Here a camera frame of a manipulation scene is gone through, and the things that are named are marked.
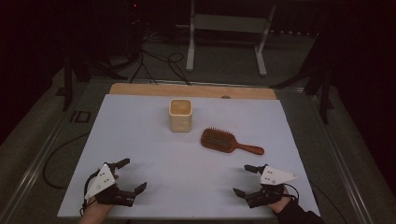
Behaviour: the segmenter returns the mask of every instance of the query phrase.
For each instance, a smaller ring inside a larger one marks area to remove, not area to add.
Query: floor
[[[185,72],[188,45],[182,37],[168,40],[159,35],[151,36],[143,46],[144,50],[163,55],[166,61],[175,53],[171,59],[181,61],[169,64],[145,54],[147,70],[142,67],[134,83],[184,85],[180,78],[182,74],[192,85],[267,88],[296,75],[315,41],[308,36],[270,34],[263,51],[268,76],[260,77],[252,43],[224,44],[207,38],[198,38],[194,70]],[[122,82],[131,81],[138,65],[135,63],[119,71],[120,75],[128,77]],[[92,73],[89,83],[74,82],[74,102],[67,111],[62,111],[64,98],[55,95],[63,86],[61,70],[54,77],[53,86],[1,146],[0,205],[3,207],[0,223],[76,222],[57,217],[57,212],[103,97],[113,83],[120,82],[97,71]],[[337,89],[331,87],[332,109],[328,111],[329,124],[326,125],[318,116],[317,98],[302,92],[305,82],[301,80],[283,90],[276,90],[276,97],[284,106],[313,192],[318,198],[321,216],[326,223],[396,223],[396,199],[376,169],[337,95]],[[88,111],[92,116],[88,122],[71,122],[73,111]],[[133,220],[133,223],[212,222],[276,223],[274,219]],[[108,220],[106,223],[125,223],[125,220]]]

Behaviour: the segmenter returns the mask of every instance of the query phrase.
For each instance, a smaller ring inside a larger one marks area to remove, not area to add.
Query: wooden hairbrush
[[[204,130],[201,137],[201,144],[204,147],[227,153],[233,152],[236,148],[241,148],[257,155],[264,154],[262,147],[239,144],[232,133],[216,128],[207,128]]]

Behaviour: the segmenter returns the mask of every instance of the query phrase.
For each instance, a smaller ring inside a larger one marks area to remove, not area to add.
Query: beige container
[[[185,99],[172,100],[169,105],[171,131],[187,133],[192,125],[192,102]]]

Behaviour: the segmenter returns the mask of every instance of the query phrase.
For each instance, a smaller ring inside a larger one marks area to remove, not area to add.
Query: person's arm
[[[94,198],[90,198],[88,204],[90,205],[85,209],[78,224],[100,224],[105,221],[108,213],[114,206],[99,203]]]
[[[282,197],[276,203],[268,204],[277,217],[279,224],[324,224],[321,217],[312,211],[305,212],[300,205],[290,197]]]

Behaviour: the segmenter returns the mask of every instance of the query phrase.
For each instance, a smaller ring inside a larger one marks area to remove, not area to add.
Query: brush handle
[[[262,147],[249,146],[249,145],[244,145],[244,144],[240,144],[240,143],[236,143],[235,147],[244,149],[244,150],[254,153],[256,155],[264,154],[264,148],[262,148]]]

